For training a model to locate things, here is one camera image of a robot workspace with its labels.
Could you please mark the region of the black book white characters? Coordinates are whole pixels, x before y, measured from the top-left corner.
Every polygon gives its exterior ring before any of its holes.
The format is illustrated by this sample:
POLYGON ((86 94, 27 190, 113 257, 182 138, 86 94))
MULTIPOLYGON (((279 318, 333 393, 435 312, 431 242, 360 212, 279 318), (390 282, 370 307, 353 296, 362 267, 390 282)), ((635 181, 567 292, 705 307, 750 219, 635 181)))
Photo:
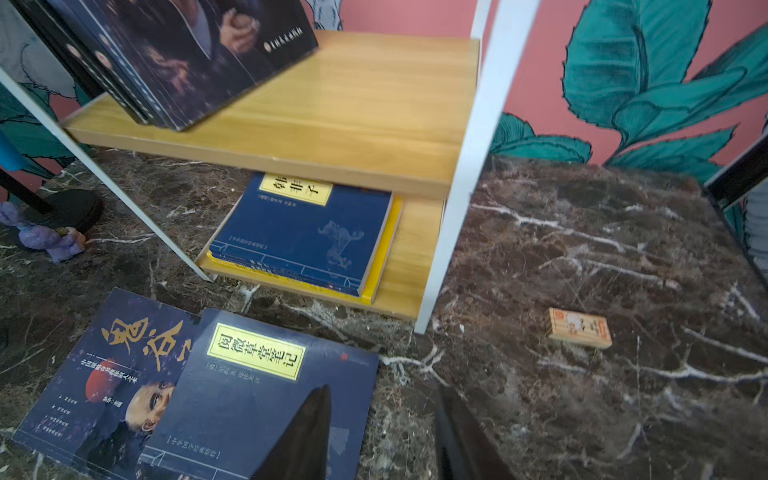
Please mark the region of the black book white characters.
POLYGON ((99 57, 92 47, 46 1, 10 1, 43 43, 60 60, 82 88, 92 97, 96 90, 109 93, 126 113, 140 125, 155 122, 108 58, 99 57))

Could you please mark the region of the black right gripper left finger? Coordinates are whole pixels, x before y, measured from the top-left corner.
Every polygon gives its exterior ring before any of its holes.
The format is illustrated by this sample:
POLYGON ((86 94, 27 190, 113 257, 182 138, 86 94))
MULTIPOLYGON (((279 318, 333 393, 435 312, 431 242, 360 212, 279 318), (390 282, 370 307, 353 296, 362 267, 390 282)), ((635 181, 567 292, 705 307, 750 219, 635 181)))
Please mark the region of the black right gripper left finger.
POLYGON ((323 480, 331 414, 330 386, 313 389, 250 479, 323 480))

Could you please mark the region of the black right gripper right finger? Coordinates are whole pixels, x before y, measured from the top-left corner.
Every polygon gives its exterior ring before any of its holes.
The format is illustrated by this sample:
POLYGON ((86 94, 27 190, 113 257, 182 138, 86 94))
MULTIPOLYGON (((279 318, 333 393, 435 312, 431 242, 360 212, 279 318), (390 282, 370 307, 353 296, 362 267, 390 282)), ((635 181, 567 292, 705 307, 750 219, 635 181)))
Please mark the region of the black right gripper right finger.
POLYGON ((515 479, 458 392, 443 385, 436 401, 435 451, 440 479, 515 479))

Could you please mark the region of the small blue book yellow label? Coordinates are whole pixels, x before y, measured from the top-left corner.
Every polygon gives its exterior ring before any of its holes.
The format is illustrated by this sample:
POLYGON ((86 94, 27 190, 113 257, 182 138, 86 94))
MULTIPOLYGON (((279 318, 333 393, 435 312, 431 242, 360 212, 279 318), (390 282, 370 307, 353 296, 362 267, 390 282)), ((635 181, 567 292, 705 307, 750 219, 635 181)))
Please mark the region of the small blue book yellow label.
POLYGON ((379 358, 358 348, 206 309, 173 396, 139 459, 164 479, 250 479, 308 394, 331 388, 324 479, 353 479, 379 358))

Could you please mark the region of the dark blue book white label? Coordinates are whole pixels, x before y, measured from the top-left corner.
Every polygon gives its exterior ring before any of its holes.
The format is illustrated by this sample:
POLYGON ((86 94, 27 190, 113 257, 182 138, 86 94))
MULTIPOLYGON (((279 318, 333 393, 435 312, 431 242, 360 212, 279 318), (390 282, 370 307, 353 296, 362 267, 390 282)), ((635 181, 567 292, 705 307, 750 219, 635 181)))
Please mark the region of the dark blue book white label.
POLYGON ((394 196, 256 172, 208 251, 220 260, 359 297, 394 196))

